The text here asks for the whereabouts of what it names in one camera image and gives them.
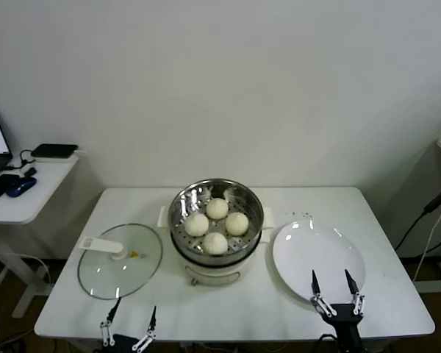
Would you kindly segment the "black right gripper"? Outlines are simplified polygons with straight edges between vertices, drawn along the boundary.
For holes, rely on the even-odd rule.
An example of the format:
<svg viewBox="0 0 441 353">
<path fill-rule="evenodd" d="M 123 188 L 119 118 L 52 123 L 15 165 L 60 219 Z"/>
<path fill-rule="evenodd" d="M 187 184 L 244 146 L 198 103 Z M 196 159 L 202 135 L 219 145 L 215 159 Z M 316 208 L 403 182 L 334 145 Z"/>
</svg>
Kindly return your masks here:
<svg viewBox="0 0 441 353">
<path fill-rule="evenodd" d="M 334 328 L 340 352 L 363 352 L 364 345 L 359 335 L 358 325 L 364 315 L 365 296 L 360 293 L 356 281 L 347 269 L 345 269 L 345 276 L 353 305 L 330 305 L 321 293 L 314 270 L 312 270 L 312 297 L 310 301 L 315 310 L 324 316 L 323 320 Z"/>
</svg>

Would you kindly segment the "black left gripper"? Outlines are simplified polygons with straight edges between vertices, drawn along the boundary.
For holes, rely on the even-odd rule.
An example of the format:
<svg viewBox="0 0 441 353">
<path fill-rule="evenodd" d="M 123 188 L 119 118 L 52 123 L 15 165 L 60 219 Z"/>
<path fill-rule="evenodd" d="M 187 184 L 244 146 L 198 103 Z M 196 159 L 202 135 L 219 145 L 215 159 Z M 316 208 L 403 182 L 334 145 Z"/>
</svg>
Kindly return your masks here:
<svg viewBox="0 0 441 353">
<path fill-rule="evenodd" d="M 121 298 L 118 298 L 115 305 L 109 311 L 106 320 L 100 323 L 102 345 L 109 346 L 109 352 L 114 353 L 135 353 L 140 352 L 140 350 L 146 350 L 156 339 L 157 307 L 154 306 L 145 335 L 142 338 L 133 338 L 125 335 L 113 335 L 112 333 L 111 326 L 120 303 Z"/>
</svg>

